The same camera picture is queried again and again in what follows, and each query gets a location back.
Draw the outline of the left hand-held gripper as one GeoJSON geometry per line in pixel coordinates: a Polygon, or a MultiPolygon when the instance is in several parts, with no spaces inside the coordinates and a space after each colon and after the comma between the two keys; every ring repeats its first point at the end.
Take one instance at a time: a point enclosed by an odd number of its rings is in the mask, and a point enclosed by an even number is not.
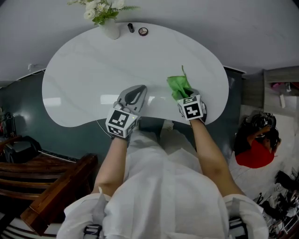
{"type": "Polygon", "coordinates": [[[146,95],[145,85],[135,85],[123,90],[108,113],[106,119],[108,133],[113,137],[129,138],[140,118],[135,113],[141,111],[146,95]]]}

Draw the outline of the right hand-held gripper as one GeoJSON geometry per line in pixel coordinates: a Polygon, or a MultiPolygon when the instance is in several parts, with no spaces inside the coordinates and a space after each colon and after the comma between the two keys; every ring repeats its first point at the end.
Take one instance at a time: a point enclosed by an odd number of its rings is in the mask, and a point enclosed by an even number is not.
{"type": "Polygon", "coordinates": [[[193,88],[187,88],[188,98],[177,101],[179,112],[187,120],[200,120],[205,123],[207,118],[207,108],[201,99],[199,91],[193,88]]]}

